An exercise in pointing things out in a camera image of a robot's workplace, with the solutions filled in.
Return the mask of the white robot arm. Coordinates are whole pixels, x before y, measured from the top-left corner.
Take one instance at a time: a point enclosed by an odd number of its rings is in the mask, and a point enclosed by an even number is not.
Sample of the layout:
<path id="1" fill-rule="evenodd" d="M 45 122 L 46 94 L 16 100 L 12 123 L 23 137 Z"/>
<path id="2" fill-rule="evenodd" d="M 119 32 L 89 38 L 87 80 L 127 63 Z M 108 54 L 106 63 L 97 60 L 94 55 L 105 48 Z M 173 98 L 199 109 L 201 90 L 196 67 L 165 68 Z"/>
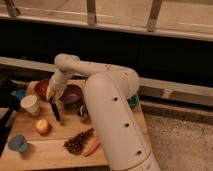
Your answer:
<path id="1" fill-rule="evenodd" d="M 46 97 L 65 89 L 71 75 L 87 77 L 84 101 L 112 171 L 161 171 L 146 141 L 128 99 L 139 89 L 139 76 L 131 68 L 82 61 L 75 55 L 59 54 Z"/>

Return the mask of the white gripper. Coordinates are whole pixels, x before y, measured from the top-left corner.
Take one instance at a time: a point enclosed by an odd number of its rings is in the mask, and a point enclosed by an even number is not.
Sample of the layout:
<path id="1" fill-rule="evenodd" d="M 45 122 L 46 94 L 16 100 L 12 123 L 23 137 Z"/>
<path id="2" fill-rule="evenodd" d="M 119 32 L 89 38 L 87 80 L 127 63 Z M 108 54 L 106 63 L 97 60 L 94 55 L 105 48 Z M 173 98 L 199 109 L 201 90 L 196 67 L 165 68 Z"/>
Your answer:
<path id="1" fill-rule="evenodd" d="M 65 75 L 54 74 L 50 80 L 46 91 L 46 100 L 49 101 L 52 97 L 62 94 L 67 86 L 67 77 Z"/>

